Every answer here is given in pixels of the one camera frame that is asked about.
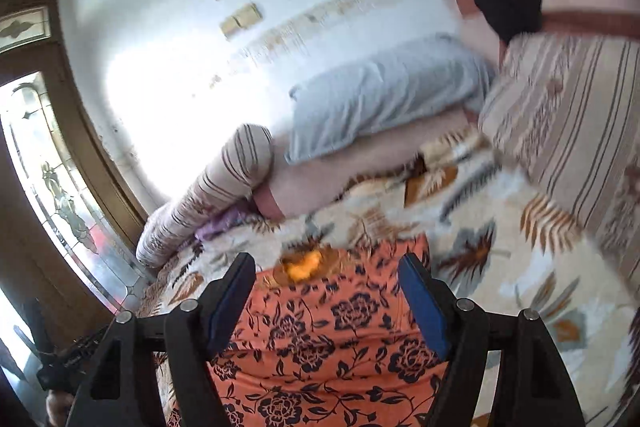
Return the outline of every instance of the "purple cloth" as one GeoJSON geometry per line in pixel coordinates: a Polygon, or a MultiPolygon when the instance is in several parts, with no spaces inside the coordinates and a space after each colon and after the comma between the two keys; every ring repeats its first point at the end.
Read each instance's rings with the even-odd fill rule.
{"type": "Polygon", "coordinates": [[[211,216],[204,225],[196,230],[195,237],[199,241],[211,241],[217,235],[244,225],[259,216],[253,201],[238,200],[221,214],[211,216]]]}

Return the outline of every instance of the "white wall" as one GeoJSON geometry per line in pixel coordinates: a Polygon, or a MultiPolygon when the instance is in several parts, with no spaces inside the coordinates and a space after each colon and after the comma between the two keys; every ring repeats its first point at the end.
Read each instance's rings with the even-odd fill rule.
{"type": "Polygon", "coordinates": [[[455,31],[442,0],[410,0],[337,27],[249,78],[223,80],[230,52],[324,0],[60,0],[76,83],[105,147],[150,210],[179,194],[241,122],[287,127],[287,91],[321,70],[416,36],[455,31]],[[247,2],[264,21],[227,42],[247,2]]]}

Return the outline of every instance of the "black clamp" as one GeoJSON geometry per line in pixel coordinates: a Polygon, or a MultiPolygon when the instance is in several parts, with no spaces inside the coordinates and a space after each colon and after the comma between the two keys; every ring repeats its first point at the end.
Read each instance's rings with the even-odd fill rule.
{"type": "Polygon", "coordinates": [[[255,282],[255,263],[240,253],[221,280],[166,315],[122,312],[97,349],[67,427],[165,427],[154,352],[166,352],[182,427],[230,427],[206,361],[228,344],[255,282]]]}
{"type": "Polygon", "coordinates": [[[413,254],[399,264],[402,291],[426,344],[449,361],[424,427],[468,427],[489,351],[501,351],[490,427],[584,427],[569,374],[538,312],[486,313],[456,299],[413,254]]]}

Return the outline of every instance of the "pillow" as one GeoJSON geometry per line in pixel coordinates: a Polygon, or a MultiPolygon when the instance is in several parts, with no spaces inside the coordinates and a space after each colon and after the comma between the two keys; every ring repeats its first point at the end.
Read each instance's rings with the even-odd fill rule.
{"type": "Polygon", "coordinates": [[[437,116],[357,139],[337,153],[299,165],[289,165],[287,137],[274,140],[274,163],[269,180],[254,192],[260,213],[268,219],[308,214],[335,201],[363,174],[391,171],[409,163],[420,146],[468,125],[465,112],[451,109],[437,116]]]}
{"type": "Polygon", "coordinates": [[[238,128],[187,192],[149,217],[136,248],[140,263],[161,267],[210,216],[251,195],[272,162],[269,131],[259,125],[238,128]]]}
{"type": "Polygon", "coordinates": [[[458,104],[479,112],[493,77],[484,58],[448,36],[406,42],[320,74],[290,91],[296,105],[285,158],[306,162],[458,104]]]}
{"type": "Polygon", "coordinates": [[[640,42],[519,36],[479,126],[640,288],[640,42]]]}

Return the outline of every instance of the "gray pillow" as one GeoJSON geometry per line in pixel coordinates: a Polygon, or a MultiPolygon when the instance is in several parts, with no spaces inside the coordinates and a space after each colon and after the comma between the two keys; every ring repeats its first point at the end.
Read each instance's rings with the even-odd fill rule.
{"type": "Polygon", "coordinates": [[[458,40],[431,36],[322,73],[291,89],[285,158],[298,164],[453,105],[480,112],[494,68],[458,40]]]}

